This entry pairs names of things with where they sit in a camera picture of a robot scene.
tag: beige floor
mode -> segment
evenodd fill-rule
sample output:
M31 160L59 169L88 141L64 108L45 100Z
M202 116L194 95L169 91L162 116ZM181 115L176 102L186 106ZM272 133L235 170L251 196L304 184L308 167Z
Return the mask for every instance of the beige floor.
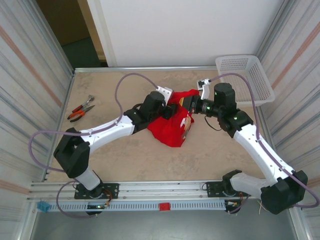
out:
M176 92L196 88L196 80L212 78L216 71L147 71L139 72L157 85ZM89 129L109 122L119 116L114 91L126 72L77 73L67 106L62 130L75 127ZM138 76L130 76L119 88L118 98L124 110L141 103L153 91L153 86ZM76 123L67 116L71 110L87 100L96 98L95 107ZM252 108L244 108L253 117ZM90 156L89 165L103 181L179 181L217 180L229 171L240 169L254 177L263 174L246 151L223 131L216 132L205 123L203 115L193 115L187 138L180 148L168 147L157 141L148 130L117 139L99 148ZM219 127L215 119L213 126ZM60 167L56 160L53 167ZM51 172L50 182L65 182L64 173Z

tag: red clip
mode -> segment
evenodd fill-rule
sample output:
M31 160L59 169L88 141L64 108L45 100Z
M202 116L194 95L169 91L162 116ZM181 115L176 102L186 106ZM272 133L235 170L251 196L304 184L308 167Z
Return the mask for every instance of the red clip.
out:
M170 202L159 203L159 210L161 211L170 211Z

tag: pliers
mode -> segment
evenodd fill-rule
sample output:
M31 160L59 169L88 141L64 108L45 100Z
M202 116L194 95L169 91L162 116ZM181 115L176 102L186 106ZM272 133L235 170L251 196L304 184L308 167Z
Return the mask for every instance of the pliers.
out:
M80 106L76 107L75 109L72 110L73 113L78 112L80 109L83 109L85 106L88 105L89 102L95 100L95 97L92 95L89 95L88 101L86 101L84 104L81 104Z
M95 105L87 106L87 107L85 107L85 108L83 108L83 109L80 109L80 110L78 110L78 111L76 111L76 112L73 112L73 113L71 113L71 114L68 116L67 119L69 120L69 119L71 119L71 118L79 115L79 116L76 117L75 119L70 120L70 123L74 123L74 122L78 121L80 118L82 118L82 117L86 114L86 112L88 112L88 111L89 111L90 109L92 109L94 106L95 106Z

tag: corrugated metal panel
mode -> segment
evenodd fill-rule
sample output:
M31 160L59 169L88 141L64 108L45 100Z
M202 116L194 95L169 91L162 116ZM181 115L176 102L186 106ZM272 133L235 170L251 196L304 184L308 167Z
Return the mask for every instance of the corrugated metal panel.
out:
M13 236L30 183L42 180L29 137L57 129L73 75L44 21L32 1L0 2L0 239ZM53 140L41 135L33 143L44 164Z
M320 1L296 1L261 59L276 99L262 111L278 154L320 195ZM305 203L314 199L305 196ZM320 212L306 209L313 236Z

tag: red t-shirt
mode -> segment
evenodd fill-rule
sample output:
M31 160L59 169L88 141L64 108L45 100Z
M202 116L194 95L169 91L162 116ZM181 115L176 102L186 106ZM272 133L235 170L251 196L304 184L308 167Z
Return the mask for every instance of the red t-shirt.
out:
M181 98L189 96L198 96L199 91L191 89L190 91L174 92L168 101L168 104L178 104L176 113L170 118L158 117L149 124L148 129L153 136L161 143L170 147L181 147L184 143L187 133L194 119L191 113L182 107L179 102Z

